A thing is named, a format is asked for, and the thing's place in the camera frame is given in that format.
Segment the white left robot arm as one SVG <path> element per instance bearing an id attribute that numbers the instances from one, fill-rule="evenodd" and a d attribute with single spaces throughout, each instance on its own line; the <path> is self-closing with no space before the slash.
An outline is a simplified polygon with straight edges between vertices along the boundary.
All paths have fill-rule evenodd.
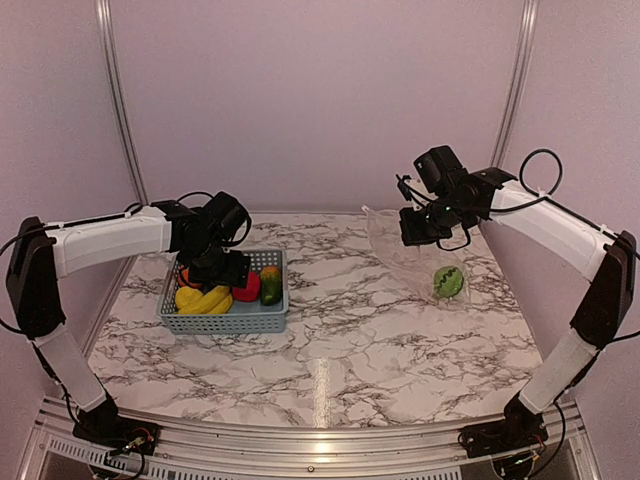
<path id="1" fill-rule="evenodd" d="M 24 220 L 4 246 L 12 253 L 6 290 L 24 336 L 43 367 L 80 409 L 81 430 L 106 445 L 126 436 L 115 401 L 67 329 L 58 282 L 95 265 L 151 253 L 174 253 L 202 284 L 243 287 L 250 259 L 237 247 L 252 219 L 233 196 L 219 192 L 202 206 L 164 200 L 122 213 L 63 223 Z"/>

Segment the clear zip top bag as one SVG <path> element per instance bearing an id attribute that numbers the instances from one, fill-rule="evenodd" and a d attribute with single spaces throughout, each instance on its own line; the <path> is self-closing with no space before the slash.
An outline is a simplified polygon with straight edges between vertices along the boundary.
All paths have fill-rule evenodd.
<path id="1" fill-rule="evenodd" d="M 393 210 L 374 210 L 363 205 L 366 233 L 373 253 L 394 278 L 429 304 L 463 305 L 470 302 L 469 274 L 463 259 L 434 245 L 405 246 L 401 241 L 399 214 Z M 456 266 L 464 274 L 464 287 L 454 298 L 439 298 L 434 294 L 433 277 L 444 266 Z"/>

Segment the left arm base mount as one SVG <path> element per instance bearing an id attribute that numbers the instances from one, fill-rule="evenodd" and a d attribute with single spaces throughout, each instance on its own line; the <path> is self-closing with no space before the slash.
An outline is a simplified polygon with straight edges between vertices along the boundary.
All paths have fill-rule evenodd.
<path id="1" fill-rule="evenodd" d="M 118 417 L 111 424 L 104 424 L 101 430 L 88 423 L 76 422 L 73 435 L 105 447 L 118 454 L 135 451 L 151 456 L 159 439 L 160 426 L 153 422 Z"/>

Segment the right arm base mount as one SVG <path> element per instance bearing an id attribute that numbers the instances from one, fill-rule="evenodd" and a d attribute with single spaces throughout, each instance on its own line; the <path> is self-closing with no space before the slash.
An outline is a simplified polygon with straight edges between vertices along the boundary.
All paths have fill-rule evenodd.
<path id="1" fill-rule="evenodd" d="M 540 424 L 535 424 L 528 431 L 511 431 L 507 429 L 505 420 L 499 420 L 463 427 L 458 435 L 458 443 L 469 458 L 478 458 L 542 445 L 548 438 L 547 430 L 541 428 Z"/>

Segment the yellow toy bananas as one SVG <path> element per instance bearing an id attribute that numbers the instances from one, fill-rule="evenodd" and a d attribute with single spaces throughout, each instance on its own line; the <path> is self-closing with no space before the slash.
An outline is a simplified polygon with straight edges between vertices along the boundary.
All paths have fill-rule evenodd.
<path id="1" fill-rule="evenodd" d="M 213 290 L 203 294 L 203 296 L 184 307 L 177 310 L 180 315 L 218 315 L 226 313 L 233 304 L 231 289 L 226 286 L 217 286 Z"/>

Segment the red toy strawberry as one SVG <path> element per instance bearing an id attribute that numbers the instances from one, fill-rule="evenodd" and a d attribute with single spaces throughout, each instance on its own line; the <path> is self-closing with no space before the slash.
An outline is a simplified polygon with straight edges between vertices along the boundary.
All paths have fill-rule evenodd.
<path id="1" fill-rule="evenodd" d="M 261 280 L 260 276 L 254 271 L 250 271 L 247 277 L 247 284 L 244 288 L 233 287 L 232 296 L 235 301 L 251 303 L 260 297 Z"/>

